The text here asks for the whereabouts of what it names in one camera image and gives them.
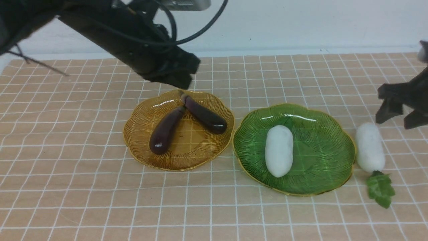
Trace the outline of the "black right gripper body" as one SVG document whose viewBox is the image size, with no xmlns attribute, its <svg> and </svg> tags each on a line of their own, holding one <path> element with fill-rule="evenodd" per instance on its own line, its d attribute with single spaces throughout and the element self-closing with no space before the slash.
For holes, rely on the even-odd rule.
<svg viewBox="0 0 428 241">
<path fill-rule="evenodd" d="M 427 67 L 413 79 L 384 83 L 378 88 L 379 99 L 395 99 L 413 109 L 427 109 Z"/>
</svg>

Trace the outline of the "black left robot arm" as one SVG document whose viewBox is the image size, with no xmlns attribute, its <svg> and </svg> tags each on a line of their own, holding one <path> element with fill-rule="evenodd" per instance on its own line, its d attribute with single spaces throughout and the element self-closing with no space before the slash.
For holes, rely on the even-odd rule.
<svg viewBox="0 0 428 241">
<path fill-rule="evenodd" d="M 12 48 L 54 18 L 130 67 L 143 79 L 188 89 L 201 60 L 174 43 L 171 36 L 153 22 L 158 0 L 2 0 L 1 54 L 24 57 Z"/>
</svg>

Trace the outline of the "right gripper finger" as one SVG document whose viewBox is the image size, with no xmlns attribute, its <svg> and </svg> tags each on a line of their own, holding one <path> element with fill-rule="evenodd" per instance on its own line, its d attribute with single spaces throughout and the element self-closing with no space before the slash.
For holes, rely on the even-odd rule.
<svg viewBox="0 0 428 241">
<path fill-rule="evenodd" d="M 376 123 L 383 124 L 395 116 L 403 114 L 403 104 L 395 99 L 384 99 L 379 110 L 376 112 Z"/>
<path fill-rule="evenodd" d="M 404 118 L 404 128 L 406 130 L 419 128 L 428 124 L 427 109 L 414 109 Z"/>
</svg>

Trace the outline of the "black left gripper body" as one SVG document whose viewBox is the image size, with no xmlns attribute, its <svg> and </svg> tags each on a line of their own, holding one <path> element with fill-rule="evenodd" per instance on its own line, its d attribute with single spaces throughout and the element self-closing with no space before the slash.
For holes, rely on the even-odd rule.
<svg viewBox="0 0 428 241">
<path fill-rule="evenodd" d="M 171 43 L 172 37 L 163 25 L 130 25 L 127 33 L 138 40 Z M 133 42 L 127 65 L 145 80 L 188 89 L 201 64 L 199 57 L 179 46 L 156 46 Z"/>
</svg>

